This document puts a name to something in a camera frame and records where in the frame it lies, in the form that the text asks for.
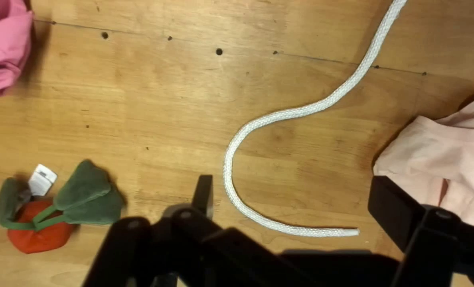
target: orange fabric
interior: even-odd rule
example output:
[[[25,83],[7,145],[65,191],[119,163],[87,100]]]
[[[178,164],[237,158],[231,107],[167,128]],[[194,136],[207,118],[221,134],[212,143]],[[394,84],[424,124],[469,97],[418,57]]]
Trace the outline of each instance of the orange fabric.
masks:
[[[39,214],[42,209],[50,206],[49,199],[31,201],[22,207],[22,212],[17,222],[31,222],[31,218]],[[23,254],[46,252],[62,247],[73,231],[71,225],[57,223],[50,225],[41,231],[31,230],[7,230],[7,238],[12,246]]]

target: white rope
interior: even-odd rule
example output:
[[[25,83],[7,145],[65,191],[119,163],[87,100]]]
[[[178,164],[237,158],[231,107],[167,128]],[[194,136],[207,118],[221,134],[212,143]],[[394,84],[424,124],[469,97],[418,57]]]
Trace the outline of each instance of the white rope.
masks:
[[[260,215],[253,209],[250,209],[245,202],[240,201],[237,196],[234,185],[232,185],[232,158],[240,145],[240,142],[255,129],[260,129],[263,126],[277,123],[277,121],[285,121],[285,120],[293,120],[293,118],[303,118],[309,116],[312,113],[319,113],[333,104],[336,104],[339,99],[343,99],[366,73],[373,61],[376,59],[379,48],[384,41],[386,33],[392,27],[395,18],[398,16],[402,6],[406,3],[406,0],[392,0],[389,10],[382,16],[376,33],[362,59],[362,62],[357,65],[357,69],[352,72],[352,75],[341,84],[338,86],[330,96],[325,99],[320,99],[317,102],[303,105],[303,107],[295,107],[295,108],[285,108],[279,112],[268,113],[264,116],[260,116],[256,120],[252,120],[250,123],[244,124],[232,140],[229,142],[224,159],[223,159],[223,185],[226,190],[226,195],[229,201],[236,206],[239,212],[242,212],[245,217],[250,220],[256,222],[261,226],[266,226],[274,231],[287,233],[287,234],[295,234],[295,236],[307,236],[307,238],[339,238],[339,236],[357,236],[358,230],[355,228],[309,228],[309,226],[295,226],[295,225],[287,225],[280,223],[275,220],[271,220],[268,217]]]

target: black metal frame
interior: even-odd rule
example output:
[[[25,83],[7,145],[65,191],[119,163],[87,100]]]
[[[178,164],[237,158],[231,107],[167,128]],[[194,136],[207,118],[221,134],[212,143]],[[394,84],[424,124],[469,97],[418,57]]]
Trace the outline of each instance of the black metal frame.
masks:
[[[448,287],[453,271],[474,281],[474,228],[433,207],[421,207],[386,177],[374,177],[368,210],[405,252],[394,258],[362,252],[271,254],[210,215],[212,177],[200,175],[189,206],[169,207],[149,225],[116,222],[84,281],[87,287]]]

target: label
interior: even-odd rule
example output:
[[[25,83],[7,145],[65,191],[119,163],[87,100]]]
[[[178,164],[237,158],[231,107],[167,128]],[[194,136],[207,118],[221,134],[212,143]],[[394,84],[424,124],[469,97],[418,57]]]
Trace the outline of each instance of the label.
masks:
[[[57,180],[55,172],[52,172],[42,164],[38,164],[33,169],[31,177],[28,179],[28,188],[31,196],[44,196],[55,180]]]

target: light pink garment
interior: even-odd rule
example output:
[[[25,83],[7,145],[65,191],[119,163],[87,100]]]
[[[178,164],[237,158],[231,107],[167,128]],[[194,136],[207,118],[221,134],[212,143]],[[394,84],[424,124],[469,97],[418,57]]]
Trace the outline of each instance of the light pink garment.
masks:
[[[418,116],[373,171],[418,202],[440,206],[474,225],[474,102],[437,121]]]
[[[12,86],[30,51],[31,13],[22,0],[0,0],[0,96]]]

